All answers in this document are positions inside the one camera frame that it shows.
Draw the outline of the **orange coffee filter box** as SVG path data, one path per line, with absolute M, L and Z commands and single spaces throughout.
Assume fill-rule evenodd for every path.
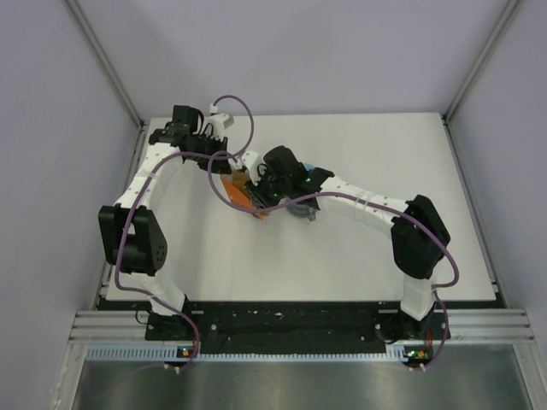
M 250 176 L 247 171 L 233 169 L 231 174 L 221 175 L 221 183 L 231 204 L 245 210 L 257 211 L 258 208 L 253 204 L 251 196 L 245 188 L 249 182 Z M 257 211 L 252 215 L 259 220 L 264 220 L 269 216 L 269 213 Z

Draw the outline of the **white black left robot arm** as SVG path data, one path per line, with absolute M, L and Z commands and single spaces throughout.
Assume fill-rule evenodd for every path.
M 194 319 L 182 310 L 185 293 L 163 271 L 168 240 L 156 212 L 186 161 L 213 173 L 230 172 L 228 161 L 209 158 L 227 149 L 226 130 L 232 123 L 233 117 L 216 106 L 208 115 L 190 106 L 174 106 L 171 120 L 150 133 L 143 159 L 124 193 L 98 213 L 115 287 L 147 297 L 155 312 L 167 314 L 164 328 L 178 339 L 191 334 Z

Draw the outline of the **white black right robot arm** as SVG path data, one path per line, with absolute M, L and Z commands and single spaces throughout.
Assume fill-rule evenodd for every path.
M 432 275 L 445 257 L 450 234 L 428 197 L 401 200 L 360 189 L 331 171 L 298 161 L 283 145 L 265 155 L 247 151 L 242 161 L 250 176 L 244 188 L 255 208 L 284 203 L 292 215 L 310 221 L 320 211 L 332 212 L 385 234 L 403 273 L 399 328 L 411 338 L 429 329 Z

